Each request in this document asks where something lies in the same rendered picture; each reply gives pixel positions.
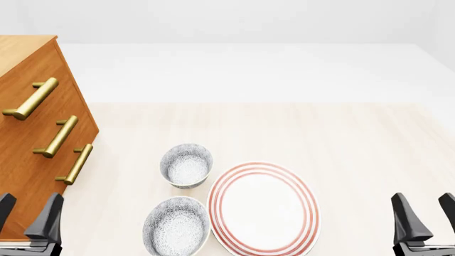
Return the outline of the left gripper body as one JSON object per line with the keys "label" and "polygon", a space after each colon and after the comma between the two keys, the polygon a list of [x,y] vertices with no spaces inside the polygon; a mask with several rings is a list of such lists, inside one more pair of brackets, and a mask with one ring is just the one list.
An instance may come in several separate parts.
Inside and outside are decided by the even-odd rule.
{"label": "left gripper body", "polygon": [[61,245],[47,240],[0,242],[0,256],[60,256],[61,251]]}

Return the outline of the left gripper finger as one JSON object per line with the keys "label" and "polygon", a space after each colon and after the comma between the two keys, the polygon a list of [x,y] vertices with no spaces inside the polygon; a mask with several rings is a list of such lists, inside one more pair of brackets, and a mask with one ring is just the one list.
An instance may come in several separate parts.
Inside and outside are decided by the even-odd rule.
{"label": "left gripper finger", "polygon": [[35,221],[23,233],[35,240],[61,240],[60,220],[64,198],[53,193]]}
{"label": "left gripper finger", "polygon": [[0,196],[0,232],[16,204],[16,198],[10,193]]}

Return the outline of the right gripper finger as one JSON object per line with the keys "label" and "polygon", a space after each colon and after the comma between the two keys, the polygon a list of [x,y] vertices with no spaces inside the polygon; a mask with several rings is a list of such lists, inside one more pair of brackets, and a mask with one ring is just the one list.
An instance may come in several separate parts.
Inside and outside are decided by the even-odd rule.
{"label": "right gripper finger", "polygon": [[395,245],[400,242],[419,242],[422,244],[434,236],[417,217],[403,193],[393,195],[391,202],[394,213],[393,243]]}
{"label": "right gripper finger", "polygon": [[455,232],[455,196],[451,193],[444,193],[438,198],[438,201]]}

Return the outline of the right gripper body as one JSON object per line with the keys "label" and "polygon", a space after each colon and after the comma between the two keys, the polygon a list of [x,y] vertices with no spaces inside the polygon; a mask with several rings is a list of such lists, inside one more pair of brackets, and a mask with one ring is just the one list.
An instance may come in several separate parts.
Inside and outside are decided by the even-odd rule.
{"label": "right gripper body", "polygon": [[422,241],[396,242],[395,256],[455,256],[455,245],[426,245]]}

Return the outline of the grey patterned bowl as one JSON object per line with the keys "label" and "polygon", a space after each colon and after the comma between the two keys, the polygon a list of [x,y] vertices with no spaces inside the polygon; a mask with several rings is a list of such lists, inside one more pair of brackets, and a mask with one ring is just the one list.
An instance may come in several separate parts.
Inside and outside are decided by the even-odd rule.
{"label": "grey patterned bowl", "polygon": [[174,187],[192,189],[201,185],[213,167],[213,156],[199,144],[179,144],[160,161],[162,176]]}
{"label": "grey patterned bowl", "polygon": [[208,211],[194,198],[175,196],[160,202],[144,221],[144,247],[153,256],[194,256],[210,234]]}

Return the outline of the wooden drawer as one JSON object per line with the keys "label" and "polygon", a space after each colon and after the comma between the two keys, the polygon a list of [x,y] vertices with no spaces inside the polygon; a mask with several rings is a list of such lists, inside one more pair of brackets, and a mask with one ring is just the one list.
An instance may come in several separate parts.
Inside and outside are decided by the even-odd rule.
{"label": "wooden drawer", "polygon": [[27,133],[23,145],[21,167],[21,194],[17,196],[15,210],[18,215],[18,233],[23,238],[24,230],[35,220],[46,204],[48,197],[54,193],[62,193],[67,188],[62,181],[55,181],[56,176],[68,174],[75,163],[77,154],[75,147],[82,147],[93,141],[98,133],[95,124],[88,114],[77,114],[77,124],[73,127],[58,152],[51,159],[41,154],[32,153],[35,148],[48,146],[62,125],[57,125],[57,117],[46,119],[27,119]]}
{"label": "wooden drawer", "polygon": [[56,78],[59,85],[72,75],[56,36],[0,36],[0,113],[21,106],[37,89],[33,82]]}
{"label": "wooden drawer", "polygon": [[[87,106],[73,82],[63,82],[44,100],[27,119],[46,119],[57,117],[58,120],[68,119],[71,115],[88,114]],[[11,193],[17,200],[21,194],[21,167],[23,145],[27,133],[25,121],[19,121],[12,116],[0,113],[0,196]],[[14,209],[6,220],[0,232],[0,240],[23,240],[18,233],[18,215]]]}

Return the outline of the white plate with red rings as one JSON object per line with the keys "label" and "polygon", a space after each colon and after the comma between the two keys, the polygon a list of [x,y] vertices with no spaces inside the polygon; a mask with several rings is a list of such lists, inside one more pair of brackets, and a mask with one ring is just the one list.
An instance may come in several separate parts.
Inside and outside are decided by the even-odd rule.
{"label": "white plate with red rings", "polygon": [[314,192],[276,164],[252,161],[222,172],[206,206],[213,235],[232,256],[306,256],[321,232]]}

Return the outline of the wooden cabinet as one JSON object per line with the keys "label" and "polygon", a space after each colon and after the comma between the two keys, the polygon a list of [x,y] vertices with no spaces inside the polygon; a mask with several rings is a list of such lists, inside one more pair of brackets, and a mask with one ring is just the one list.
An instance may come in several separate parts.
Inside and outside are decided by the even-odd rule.
{"label": "wooden cabinet", "polygon": [[99,129],[55,36],[0,36],[0,241],[25,230],[82,170]]}

